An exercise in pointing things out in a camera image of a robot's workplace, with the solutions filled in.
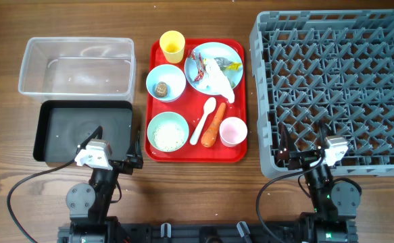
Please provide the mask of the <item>white tissue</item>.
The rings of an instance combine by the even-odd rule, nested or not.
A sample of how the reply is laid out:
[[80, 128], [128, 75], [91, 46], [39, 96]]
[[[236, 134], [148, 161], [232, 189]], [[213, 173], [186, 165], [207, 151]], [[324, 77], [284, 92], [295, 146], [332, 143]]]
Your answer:
[[214, 58], [204, 59], [203, 65], [205, 72], [197, 88], [200, 90], [209, 89], [212, 95], [223, 96], [229, 103], [234, 103], [234, 91], [216, 60]]

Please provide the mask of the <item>green bowl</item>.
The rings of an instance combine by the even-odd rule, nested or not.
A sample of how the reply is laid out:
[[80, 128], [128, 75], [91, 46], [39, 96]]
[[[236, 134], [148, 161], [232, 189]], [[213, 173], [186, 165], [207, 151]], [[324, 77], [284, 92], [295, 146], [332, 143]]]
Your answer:
[[152, 145], [155, 149], [157, 149], [157, 147], [155, 146], [154, 140], [153, 140], [153, 132], [157, 126], [164, 124], [164, 123], [176, 123], [184, 130], [185, 139], [184, 139], [184, 144], [181, 146], [181, 147], [183, 147], [189, 137], [189, 125], [183, 116], [179, 115], [178, 113], [171, 112], [171, 111], [166, 111], [166, 112], [160, 113], [160, 114], [156, 115], [149, 122], [149, 125], [147, 127], [147, 138], [149, 140], [150, 145]]

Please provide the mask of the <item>red snack wrapper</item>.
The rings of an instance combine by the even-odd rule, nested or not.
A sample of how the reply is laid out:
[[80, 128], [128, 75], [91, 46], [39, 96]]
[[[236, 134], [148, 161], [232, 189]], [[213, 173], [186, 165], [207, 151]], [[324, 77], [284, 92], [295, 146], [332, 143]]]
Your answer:
[[203, 64], [203, 58], [200, 53], [196, 52], [195, 50], [192, 50], [189, 54], [189, 57], [195, 61], [196, 66], [197, 66], [197, 75], [194, 78], [194, 82], [199, 82], [203, 79], [204, 76], [204, 64]]

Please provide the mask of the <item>brown chestnut food scrap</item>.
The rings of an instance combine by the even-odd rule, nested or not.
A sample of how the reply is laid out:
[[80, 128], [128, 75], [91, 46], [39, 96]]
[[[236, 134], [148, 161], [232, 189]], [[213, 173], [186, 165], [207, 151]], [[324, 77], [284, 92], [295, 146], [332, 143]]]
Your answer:
[[164, 98], [168, 95], [168, 85], [165, 82], [158, 82], [155, 87], [155, 95]]

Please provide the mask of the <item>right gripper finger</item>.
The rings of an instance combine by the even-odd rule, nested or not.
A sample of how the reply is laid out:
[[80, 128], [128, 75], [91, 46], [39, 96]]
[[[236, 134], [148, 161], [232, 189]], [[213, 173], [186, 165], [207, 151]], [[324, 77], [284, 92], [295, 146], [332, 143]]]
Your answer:
[[278, 159], [290, 159], [297, 152], [291, 135], [284, 124], [280, 125], [280, 140], [278, 146]]
[[319, 149], [322, 150], [322, 149], [325, 149], [327, 147], [327, 145], [326, 145], [326, 138], [328, 136], [332, 135], [332, 130], [323, 121], [319, 121], [318, 122], [318, 128], [319, 128], [319, 135], [320, 135], [320, 146], [319, 146]]

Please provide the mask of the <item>orange carrot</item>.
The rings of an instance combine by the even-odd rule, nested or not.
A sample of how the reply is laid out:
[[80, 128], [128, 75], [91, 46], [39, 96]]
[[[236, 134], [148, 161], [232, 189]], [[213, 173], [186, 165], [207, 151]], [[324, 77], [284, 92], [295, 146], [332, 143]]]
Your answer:
[[209, 128], [204, 132], [201, 138], [201, 144], [204, 147], [209, 148], [214, 145], [225, 111], [226, 111], [226, 103], [221, 103]]

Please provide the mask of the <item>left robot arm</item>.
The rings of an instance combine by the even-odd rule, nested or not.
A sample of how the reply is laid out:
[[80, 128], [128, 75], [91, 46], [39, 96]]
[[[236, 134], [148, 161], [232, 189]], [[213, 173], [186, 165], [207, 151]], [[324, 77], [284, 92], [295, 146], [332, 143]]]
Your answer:
[[78, 145], [75, 162], [90, 167], [93, 172], [87, 183], [69, 189], [66, 204], [70, 210], [70, 226], [59, 229], [57, 241], [63, 242], [130, 242], [130, 234], [117, 217], [107, 215], [115, 189], [120, 189], [118, 176], [131, 175], [143, 167], [143, 156], [138, 133], [129, 146], [124, 160], [111, 159], [112, 149], [102, 139], [98, 127], [82, 144]]

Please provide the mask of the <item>white rice pile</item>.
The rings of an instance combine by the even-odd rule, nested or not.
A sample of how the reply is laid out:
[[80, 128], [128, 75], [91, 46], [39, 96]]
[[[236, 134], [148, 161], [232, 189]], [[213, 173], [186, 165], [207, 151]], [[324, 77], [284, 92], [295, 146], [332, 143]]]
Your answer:
[[176, 123], [164, 123], [153, 132], [153, 140], [158, 150], [172, 152], [178, 150], [185, 139], [184, 130]]

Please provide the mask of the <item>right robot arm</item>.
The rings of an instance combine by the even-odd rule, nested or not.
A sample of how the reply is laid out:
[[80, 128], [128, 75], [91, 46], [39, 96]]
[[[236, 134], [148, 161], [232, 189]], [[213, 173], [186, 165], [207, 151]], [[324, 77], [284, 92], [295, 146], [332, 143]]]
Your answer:
[[319, 124], [321, 146], [298, 151], [287, 127], [280, 126], [277, 157], [304, 176], [314, 212], [302, 213], [294, 226], [296, 242], [357, 242], [354, 219], [362, 188], [349, 178], [333, 178], [330, 168], [348, 151], [348, 142]]

